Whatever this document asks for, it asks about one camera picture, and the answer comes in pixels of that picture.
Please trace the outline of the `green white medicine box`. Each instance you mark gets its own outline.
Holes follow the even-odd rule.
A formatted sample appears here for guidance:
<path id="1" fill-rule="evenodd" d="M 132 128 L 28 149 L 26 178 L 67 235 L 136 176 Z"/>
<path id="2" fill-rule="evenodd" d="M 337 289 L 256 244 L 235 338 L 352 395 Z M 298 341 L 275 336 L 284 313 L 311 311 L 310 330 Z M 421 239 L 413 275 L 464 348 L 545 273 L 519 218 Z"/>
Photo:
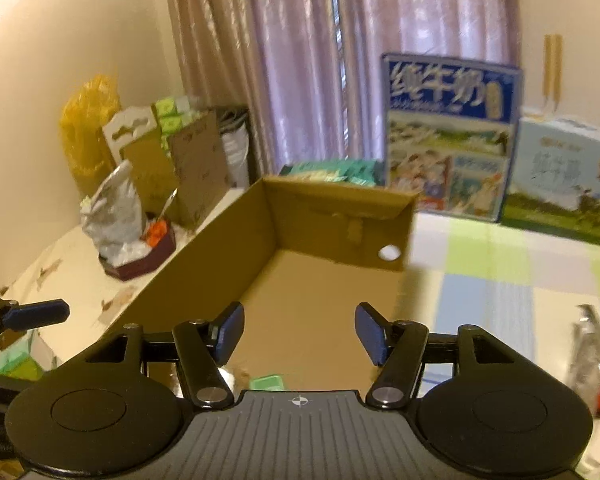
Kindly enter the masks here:
<path id="1" fill-rule="evenodd" d="M 277 374 L 253 377 L 249 382 L 249 389 L 256 391 L 285 391 L 283 377 Z"/>

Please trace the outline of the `silver foil pouch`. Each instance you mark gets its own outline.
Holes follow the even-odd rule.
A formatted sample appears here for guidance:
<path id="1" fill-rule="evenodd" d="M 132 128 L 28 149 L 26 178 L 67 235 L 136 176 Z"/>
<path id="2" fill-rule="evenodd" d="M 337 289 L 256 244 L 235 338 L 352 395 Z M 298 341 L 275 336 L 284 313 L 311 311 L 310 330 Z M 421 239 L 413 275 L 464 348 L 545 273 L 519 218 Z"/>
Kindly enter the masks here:
<path id="1" fill-rule="evenodd" d="M 590 304 L 579 304 L 578 309 L 566 384 L 595 414 L 600 396 L 600 317 Z"/>

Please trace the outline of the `dark red octagonal tray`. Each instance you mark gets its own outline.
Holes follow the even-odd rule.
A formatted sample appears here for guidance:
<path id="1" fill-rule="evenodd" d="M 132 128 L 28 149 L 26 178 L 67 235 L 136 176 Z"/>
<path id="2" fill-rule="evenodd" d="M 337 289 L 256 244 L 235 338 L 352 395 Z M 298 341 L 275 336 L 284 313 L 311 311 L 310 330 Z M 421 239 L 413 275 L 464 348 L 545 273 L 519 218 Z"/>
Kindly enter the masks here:
<path id="1" fill-rule="evenodd" d="M 152 220 L 140 240 L 125 249 L 115 264 L 103 256 L 99 256 L 98 261 L 110 278 L 127 282 L 157 270 L 174 254 L 175 249 L 175 232 L 171 222 Z"/>

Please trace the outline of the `brown cardboard box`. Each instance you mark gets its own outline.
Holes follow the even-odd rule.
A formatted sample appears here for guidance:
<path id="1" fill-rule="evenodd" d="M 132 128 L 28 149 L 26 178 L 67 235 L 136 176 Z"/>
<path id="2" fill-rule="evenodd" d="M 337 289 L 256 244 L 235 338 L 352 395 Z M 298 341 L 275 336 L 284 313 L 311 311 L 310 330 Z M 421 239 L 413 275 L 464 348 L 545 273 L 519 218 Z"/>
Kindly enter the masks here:
<path id="1" fill-rule="evenodd" d="M 210 320 L 234 301 L 245 330 L 230 365 L 290 390 L 366 390 L 354 330 L 367 302 L 393 314 L 417 198 L 388 188 L 266 178 L 196 234 L 117 316 L 148 332 Z"/>

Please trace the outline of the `crumpled silver foil bag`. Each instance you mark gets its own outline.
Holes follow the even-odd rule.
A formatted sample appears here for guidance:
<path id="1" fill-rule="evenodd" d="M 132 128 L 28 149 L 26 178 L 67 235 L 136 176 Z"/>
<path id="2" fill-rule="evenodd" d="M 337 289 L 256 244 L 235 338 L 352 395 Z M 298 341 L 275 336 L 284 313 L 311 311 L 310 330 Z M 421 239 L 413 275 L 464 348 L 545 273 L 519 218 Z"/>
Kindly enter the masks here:
<path id="1" fill-rule="evenodd" d="M 145 233 L 146 217 L 132 179 L 132 165 L 125 160 L 80 205 L 82 231 L 100 256 L 116 263 L 125 249 Z"/>

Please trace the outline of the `checked blue green tablecloth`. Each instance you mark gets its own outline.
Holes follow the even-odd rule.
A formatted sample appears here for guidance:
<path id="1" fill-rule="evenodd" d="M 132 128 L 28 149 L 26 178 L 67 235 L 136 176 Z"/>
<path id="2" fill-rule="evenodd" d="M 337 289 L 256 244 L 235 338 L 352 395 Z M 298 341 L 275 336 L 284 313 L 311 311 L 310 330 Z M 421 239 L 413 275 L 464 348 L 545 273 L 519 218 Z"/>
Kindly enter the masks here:
<path id="1" fill-rule="evenodd" d="M 474 324 L 566 382 L 579 304 L 600 317 L 600 246 L 418 214 L 396 318 L 452 334 Z"/>

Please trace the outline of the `teal green packet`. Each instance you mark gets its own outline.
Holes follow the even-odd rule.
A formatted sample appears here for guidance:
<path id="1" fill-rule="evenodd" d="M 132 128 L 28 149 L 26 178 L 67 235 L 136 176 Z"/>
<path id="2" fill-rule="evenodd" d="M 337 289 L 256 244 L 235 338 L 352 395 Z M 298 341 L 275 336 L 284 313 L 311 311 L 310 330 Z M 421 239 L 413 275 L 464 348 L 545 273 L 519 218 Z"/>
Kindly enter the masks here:
<path id="1" fill-rule="evenodd" d="M 349 183 L 370 188 L 385 185 L 384 164 L 377 160 L 353 158 L 306 160 L 283 166 L 279 175 L 310 181 Z"/>

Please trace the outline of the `yellow plastic bag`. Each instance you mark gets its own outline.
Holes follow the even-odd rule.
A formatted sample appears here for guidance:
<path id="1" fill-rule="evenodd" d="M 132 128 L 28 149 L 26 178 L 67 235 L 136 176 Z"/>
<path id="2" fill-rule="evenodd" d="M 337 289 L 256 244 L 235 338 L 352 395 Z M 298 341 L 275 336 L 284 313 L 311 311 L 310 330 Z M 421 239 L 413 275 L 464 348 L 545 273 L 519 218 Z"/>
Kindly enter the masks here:
<path id="1" fill-rule="evenodd" d="M 117 79 L 103 74 L 79 88 L 62 110 L 62 150 L 81 197 L 92 196 L 117 167 L 102 128 L 120 110 Z"/>

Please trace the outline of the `small brown cardboard carton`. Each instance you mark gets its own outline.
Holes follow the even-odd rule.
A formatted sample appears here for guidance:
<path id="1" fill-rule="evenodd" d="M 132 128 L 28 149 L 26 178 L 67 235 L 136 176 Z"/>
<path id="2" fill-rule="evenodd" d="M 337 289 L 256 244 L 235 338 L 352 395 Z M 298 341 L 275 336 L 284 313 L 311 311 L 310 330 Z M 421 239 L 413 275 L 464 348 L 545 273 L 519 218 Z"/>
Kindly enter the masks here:
<path id="1" fill-rule="evenodd" d="M 178 178 L 178 222 L 197 229 L 230 188 L 219 122 L 214 110 L 170 136 L 169 148 Z"/>

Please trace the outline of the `white shopping bag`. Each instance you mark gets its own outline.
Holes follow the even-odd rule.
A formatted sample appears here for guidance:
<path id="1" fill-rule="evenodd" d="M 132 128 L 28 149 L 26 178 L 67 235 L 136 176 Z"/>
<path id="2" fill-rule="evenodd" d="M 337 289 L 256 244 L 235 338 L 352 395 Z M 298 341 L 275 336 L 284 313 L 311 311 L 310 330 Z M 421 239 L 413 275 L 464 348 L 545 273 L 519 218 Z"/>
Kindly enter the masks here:
<path id="1" fill-rule="evenodd" d="M 249 113 L 245 107 L 218 107 L 220 136 L 233 188 L 248 188 Z"/>

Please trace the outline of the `green tissue packs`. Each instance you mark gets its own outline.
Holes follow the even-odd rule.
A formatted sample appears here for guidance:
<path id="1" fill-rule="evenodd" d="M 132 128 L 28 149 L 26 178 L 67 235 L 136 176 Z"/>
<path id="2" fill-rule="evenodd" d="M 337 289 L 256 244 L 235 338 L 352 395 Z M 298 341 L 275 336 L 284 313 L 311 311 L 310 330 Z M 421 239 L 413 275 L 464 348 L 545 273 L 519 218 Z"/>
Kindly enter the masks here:
<path id="1" fill-rule="evenodd" d="M 160 128 L 160 146 L 171 157 L 169 139 L 175 133 L 204 116 L 202 110 L 193 107 L 188 96 L 168 96 L 152 104 Z"/>

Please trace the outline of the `dark blue milk carton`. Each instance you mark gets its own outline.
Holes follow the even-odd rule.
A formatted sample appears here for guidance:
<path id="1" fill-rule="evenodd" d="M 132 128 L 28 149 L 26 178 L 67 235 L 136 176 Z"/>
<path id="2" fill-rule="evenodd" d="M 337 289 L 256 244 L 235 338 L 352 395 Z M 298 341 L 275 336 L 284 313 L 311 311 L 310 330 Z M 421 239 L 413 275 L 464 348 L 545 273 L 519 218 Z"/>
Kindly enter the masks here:
<path id="1" fill-rule="evenodd" d="M 386 53 L 387 183 L 419 209 L 498 221 L 520 117 L 522 71 L 466 58 Z"/>

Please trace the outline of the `light blue milk carton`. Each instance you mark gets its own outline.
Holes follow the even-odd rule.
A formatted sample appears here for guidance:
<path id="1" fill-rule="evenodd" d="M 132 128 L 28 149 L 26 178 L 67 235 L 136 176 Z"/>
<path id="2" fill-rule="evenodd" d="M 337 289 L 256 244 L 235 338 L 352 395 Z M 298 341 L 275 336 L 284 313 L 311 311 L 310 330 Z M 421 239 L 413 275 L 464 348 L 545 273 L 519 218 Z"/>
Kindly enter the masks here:
<path id="1" fill-rule="evenodd" d="M 600 245 L 600 128 L 522 118 L 501 224 Z"/>

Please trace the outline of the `pink sheer curtain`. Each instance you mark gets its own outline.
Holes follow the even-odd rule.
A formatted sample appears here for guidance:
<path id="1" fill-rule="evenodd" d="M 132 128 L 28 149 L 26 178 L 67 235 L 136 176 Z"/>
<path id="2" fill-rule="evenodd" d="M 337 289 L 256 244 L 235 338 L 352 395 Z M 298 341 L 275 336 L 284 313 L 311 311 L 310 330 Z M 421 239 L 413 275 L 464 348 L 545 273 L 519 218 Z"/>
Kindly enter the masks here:
<path id="1" fill-rule="evenodd" d="M 166 0 L 185 91 L 248 108 L 262 174 L 385 155 L 386 53 L 515 64 L 517 0 Z"/>

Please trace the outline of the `wooden wall hanger strips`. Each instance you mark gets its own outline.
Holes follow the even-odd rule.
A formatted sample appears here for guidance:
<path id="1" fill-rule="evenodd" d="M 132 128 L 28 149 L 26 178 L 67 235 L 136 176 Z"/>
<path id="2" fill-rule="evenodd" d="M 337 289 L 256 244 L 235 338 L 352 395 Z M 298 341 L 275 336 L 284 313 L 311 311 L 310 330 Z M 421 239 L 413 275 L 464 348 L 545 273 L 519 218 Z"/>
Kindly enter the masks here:
<path id="1" fill-rule="evenodd" d="M 544 106 L 551 105 L 554 112 L 562 100 L 562 59 L 564 38 L 559 34 L 544 36 L 543 99 Z"/>

